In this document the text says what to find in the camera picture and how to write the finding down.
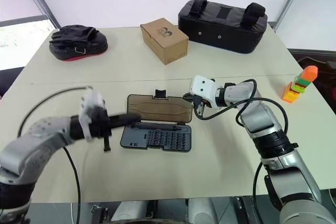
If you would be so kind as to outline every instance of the stacked blocks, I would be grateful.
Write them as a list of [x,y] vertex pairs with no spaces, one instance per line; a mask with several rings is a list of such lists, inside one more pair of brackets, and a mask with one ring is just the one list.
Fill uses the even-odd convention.
[[318,74],[318,68],[316,66],[308,66],[303,72],[296,76],[294,82],[290,82],[282,95],[282,99],[286,102],[293,103],[299,98],[299,94],[303,94],[306,87],[312,83]]

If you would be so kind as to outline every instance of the table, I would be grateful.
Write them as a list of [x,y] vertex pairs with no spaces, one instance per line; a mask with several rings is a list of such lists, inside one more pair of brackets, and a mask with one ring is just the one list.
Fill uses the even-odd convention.
[[298,74],[302,69],[268,26],[254,52],[239,54],[190,41],[188,55],[164,65],[143,42],[139,27],[102,28],[109,48],[99,56],[63,62],[49,51],[51,35],[16,83],[81,83],[177,80],[201,74],[208,78]]
[[[336,163],[336,142],[332,137],[336,116],[314,86],[310,86],[294,104],[281,101],[283,88],[294,76],[283,74],[253,78],[264,97],[279,102],[287,111],[289,139],[300,145],[298,150],[320,188],[336,187],[336,175],[327,172],[334,170]],[[246,79],[216,78],[216,82],[238,83]],[[167,95],[181,96],[188,91],[190,83],[191,79],[81,84],[92,84],[101,92],[108,112],[118,114],[126,111],[128,94],[153,94],[158,88],[167,89]],[[0,102],[0,150],[15,138],[21,119],[32,106],[55,91],[75,86],[78,83],[13,85]],[[81,91],[75,91],[48,101],[31,116],[27,126],[45,116],[77,114],[81,95]],[[269,106],[283,124],[281,112],[274,105]],[[93,143],[79,141],[69,146],[79,173],[82,201],[250,195],[260,156],[245,129],[235,123],[236,113],[237,110],[231,110],[210,121],[193,117],[189,124],[192,128],[192,149],[189,153],[122,148],[120,138],[123,129],[113,130],[110,153],[103,153],[102,140]],[[264,175],[262,170],[258,194],[267,193]],[[33,202],[76,200],[73,171],[61,150],[52,157],[38,180]]]

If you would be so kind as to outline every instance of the green block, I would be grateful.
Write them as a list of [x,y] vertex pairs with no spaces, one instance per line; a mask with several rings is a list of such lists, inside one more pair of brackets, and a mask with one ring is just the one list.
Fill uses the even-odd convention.
[[303,94],[303,93],[305,92],[305,88],[304,88],[304,87],[301,87],[301,86],[299,86],[299,85],[295,85],[294,82],[293,82],[293,84],[292,84],[291,89],[292,89],[293,91],[298,92],[298,93],[301,93],[301,94]]
[[303,85],[305,87],[307,87],[309,84],[311,84],[310,81],[306,81],[304,79],[301,79],[300,77],[301,77],[301,75],[296,76],[295,80],[294,80],[294,83],[298,83],[298,84]]

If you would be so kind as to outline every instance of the screwdriver bit case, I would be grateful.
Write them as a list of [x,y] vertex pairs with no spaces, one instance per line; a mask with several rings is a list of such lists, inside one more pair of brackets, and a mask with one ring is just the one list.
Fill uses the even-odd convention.
[[154,97],[131,94],[127,98],[127,111],[140,115],[142,121],[125,127],[120,141],[122,147],[190,151],[191,128],[185,123],[191,121],[192,105],[182,97],[166,97],[165,90],[156,90]]

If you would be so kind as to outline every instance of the case lid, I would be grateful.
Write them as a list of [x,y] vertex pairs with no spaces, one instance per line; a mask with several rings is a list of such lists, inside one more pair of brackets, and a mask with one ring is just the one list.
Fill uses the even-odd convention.
[[127,98],[127,112],[141,115],[141,120],[188,123],[192,118],[192,104],[182,97],[162,99],[131,94]]

